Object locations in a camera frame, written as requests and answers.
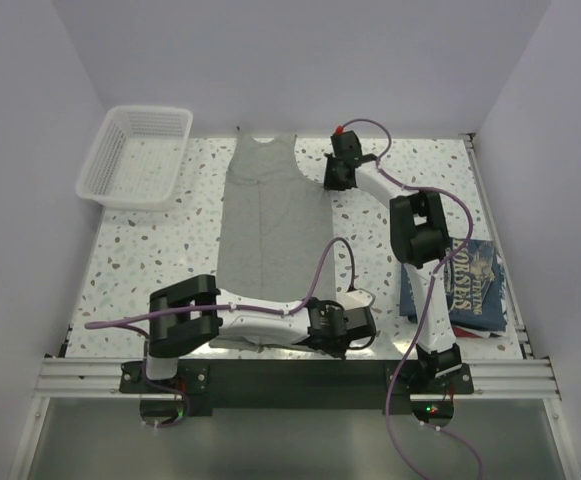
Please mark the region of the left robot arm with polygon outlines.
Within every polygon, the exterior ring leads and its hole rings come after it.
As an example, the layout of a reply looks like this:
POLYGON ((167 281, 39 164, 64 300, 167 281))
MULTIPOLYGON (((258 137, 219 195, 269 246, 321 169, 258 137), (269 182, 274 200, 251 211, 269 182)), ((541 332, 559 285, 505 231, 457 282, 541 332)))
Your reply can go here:
POLYGON ((357 341, 371 340, 374 296, 351 289, 334 300, 308 294, 275 302, 234 294, 215 277, 197 275, 150 294, 150 329, 141 378, 155 392, 177 380, 178 359, 216 342, 221 348, 317 351, 343 359, 357 341))

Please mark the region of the grey tank top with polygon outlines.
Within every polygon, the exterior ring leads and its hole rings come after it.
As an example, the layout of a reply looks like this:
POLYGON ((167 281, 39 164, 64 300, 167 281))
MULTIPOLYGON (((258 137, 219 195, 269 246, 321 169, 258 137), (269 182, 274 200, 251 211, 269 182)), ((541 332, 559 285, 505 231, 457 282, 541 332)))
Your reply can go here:
POLYGON ((299 169, 296 137, 239 132, 225 176, 216 284, 238 304, 291 309, 335 297, 329 194, 299 169))

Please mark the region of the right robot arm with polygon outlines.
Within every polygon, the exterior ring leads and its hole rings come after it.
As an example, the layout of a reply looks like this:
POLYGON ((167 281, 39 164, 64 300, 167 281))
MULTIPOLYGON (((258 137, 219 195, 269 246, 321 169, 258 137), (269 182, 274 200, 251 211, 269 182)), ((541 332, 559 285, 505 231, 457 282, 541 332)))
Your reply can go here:
POLYGON ((422 390, 439 392, 462 365, 443 287, 451 239, 441 191, 396 180, 378 156, 362 152, 356 133, 342 126, 331 136, 331 145, 324 188, 362 190, 389 211, 390 245, 408 275, 418 319, 415 379, 422 390))

